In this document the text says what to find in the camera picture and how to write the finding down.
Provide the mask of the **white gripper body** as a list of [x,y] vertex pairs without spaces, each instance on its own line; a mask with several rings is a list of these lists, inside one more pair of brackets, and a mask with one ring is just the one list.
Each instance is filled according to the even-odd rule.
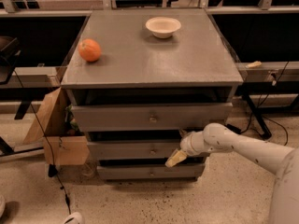
[[206,150],[203,133],[185,133],[181,138],[180,147],[188,156],[196,156],[203,153]]

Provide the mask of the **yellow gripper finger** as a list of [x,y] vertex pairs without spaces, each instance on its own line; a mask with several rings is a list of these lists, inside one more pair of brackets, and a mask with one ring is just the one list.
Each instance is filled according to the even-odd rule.
[[176,149],[167,159],[165,166],[168,168],[174,167],[178,163],[186,160],[188,155],[181,149]]

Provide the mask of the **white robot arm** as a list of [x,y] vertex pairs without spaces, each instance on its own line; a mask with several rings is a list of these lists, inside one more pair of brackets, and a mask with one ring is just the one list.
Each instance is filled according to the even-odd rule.
[[275,176],[269,224],[299,224],[299,149],[246,137],[219,123],[203,131],[183,133],[180,149],[165,163],[173,167],[203,153],[235,152]]

